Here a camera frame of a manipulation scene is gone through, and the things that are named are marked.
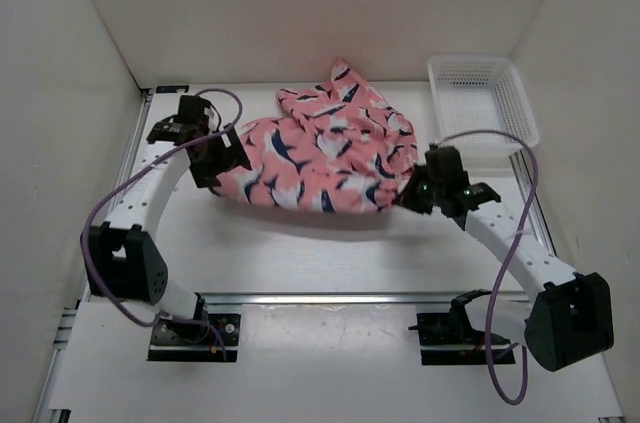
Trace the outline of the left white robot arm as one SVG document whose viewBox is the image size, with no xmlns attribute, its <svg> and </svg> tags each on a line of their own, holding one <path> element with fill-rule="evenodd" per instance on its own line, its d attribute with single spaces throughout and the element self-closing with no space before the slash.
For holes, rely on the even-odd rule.
<svg viewBox="0 0 640 423">
<path fill-rule="evenodd" d="M 155 243 L 160 219 L 184 175 L 210 189 L 220 174 L 251 166 L 239 120 L 211 125 L 218 112 L 205 95 L 181 95 L 176 114 L 152 127 L 141 168 L 94 207 L 80 237 L 92 295 L 140 327 L 169 321 L 188 343 L 206 338 L 210 320 L 203 298 L 168 274 Z"/>
</svg>

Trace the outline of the pink shark print shorts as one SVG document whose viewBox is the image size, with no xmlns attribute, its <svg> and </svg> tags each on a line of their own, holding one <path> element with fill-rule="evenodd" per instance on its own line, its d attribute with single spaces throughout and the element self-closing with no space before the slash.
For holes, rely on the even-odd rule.
<svg viewBox="0 0 640 423">
<path fill-rule="evenodd" d="M 412 123 L 355 69 L 336 60 L 326 81 L 282 88 L 280 117 L 239 132 L 250 166 L 218 177 L 218 197 L 262 207 L 365 214 L 389 209 L 418 159 Z"/>
</svg>

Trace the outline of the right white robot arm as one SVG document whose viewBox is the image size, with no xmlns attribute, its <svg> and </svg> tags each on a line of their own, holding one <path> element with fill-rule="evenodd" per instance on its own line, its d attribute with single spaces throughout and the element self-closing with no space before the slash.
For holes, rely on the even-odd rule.
<svg viewBox="0 0 640 423">
<path fill-rule="evenodd" d="M 581 274 L 524 233 L 498 193 L 473 184 L 460 153 L 431 146 L 396 203 L 418 214 L 434 209 L 481 243 L 519 283 L 528 302 L 497 299 L 488 290 L 455 297 L 447 318 L 427 327 L 430 344 L 470 343 L 485 330 L 528 349 L 555 372 L 614 345 L 610 287 L 597 273 Z"/>
</svg>

